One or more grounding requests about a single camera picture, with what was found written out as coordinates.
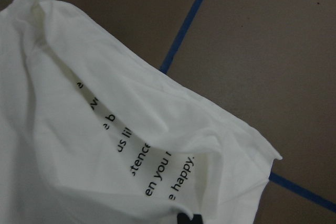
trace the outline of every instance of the white cloth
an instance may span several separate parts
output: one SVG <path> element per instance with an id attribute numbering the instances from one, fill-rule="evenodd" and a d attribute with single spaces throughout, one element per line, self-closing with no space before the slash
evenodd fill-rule
<path id="1" fill-rule="evenodd" d="M 252 223 L 281 159 L 65 2 L 0 12 L 0 75 L 0 223 Z"/>

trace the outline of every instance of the brown floor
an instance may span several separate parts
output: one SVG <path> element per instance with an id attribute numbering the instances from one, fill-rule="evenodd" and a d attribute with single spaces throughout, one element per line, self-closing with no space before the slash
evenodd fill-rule
<path id="1" fill-rule="evenodd" d="M 0 9 L 12 0 L 0 0 Z M 62 0 L 158 68 L 194 0 Z M 258 129 L 273 171 L 336 202 L 336 0 L 204 0 L 168 75 Z M 336 223 L 270 183 L 255 223 Z"/>

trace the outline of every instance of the blue stripe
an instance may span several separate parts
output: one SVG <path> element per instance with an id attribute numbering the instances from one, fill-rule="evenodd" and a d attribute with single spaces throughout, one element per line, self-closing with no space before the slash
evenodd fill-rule
<path id="1" fill-rule="evenodd" d="M 327 208 L 330 211 L 336 212 L 336 204 L 322 198 L 321 196 L 318 196 L 317 194 L 312 193 L 311 191 L 308 191 L 307 189 L 304 189 L 303 187 L 271 172 L 269 175 L 269 180 L 292 191 L 293 193 L 296 193 L 303 198 L 306 198 L 308 200 L 313 201 L 314 203 L 320 205 L 321 207 Z"/>
<path id="2" fill-rule="evenodd" d="M 201 3 L 203 0 L 195 0 L 193 3 L 191 9 L 189 10 L 187 16 L 185 17 L 182 26 L 180 27 L 180 30 L 178 31 L 166 57 L 164 58 L 162 65 L 160 66 L 160 71 L 163 73 L 167 73 L 170 65 L 173 62 L 174 56 L 177 53 L 185 34 L 187 33 L 190 24 L 192 23 Z"/>

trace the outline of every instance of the white t-shirt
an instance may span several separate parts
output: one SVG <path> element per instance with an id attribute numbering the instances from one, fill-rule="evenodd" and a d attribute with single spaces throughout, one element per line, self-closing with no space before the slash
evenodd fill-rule
<path id="1" fill-rule="evenodd" d="M 252 223 L 281 159 L 65 2 L 0 12 L 0 77 L 0 223 Z"/>

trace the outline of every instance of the blue tape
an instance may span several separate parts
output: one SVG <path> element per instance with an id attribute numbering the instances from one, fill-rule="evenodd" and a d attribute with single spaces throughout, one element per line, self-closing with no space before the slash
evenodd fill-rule
<path id="1" fill-rule="evenodd" d="M 164 58 L 161 66 L 160 66 L 160 71 L 163 73 L 167 73 L 170 65 L 173 62 L 174 56 L 177 53 L 185 34 L 187 33 L 190 24 L 192 23 L 201 3 L 203 0 L 195 0 L 193 3 L 191 9 L 189 10 L 187 16 L 185 17 L 182 26 L 180 27 L 180 30 L 178 31 L 166 57 Z"/>
<path id="2" fill-rule="evenodd" d="M 271 172 L 269 175 L 269 180 L 292 191 L 293 193 L 296 193 L 303 198 L 306 198 L 308 200 L 311 200 L 312 202 L 320 205 L 321 207 L 327 208 L 330 211 L 336 212 L 336 204 L 322 198 L 321 196 L 318 196 L 317 194 L 312 193 L 311 191 L 308 191 L 307 189 L 304 189 L 303 187 Z"/>

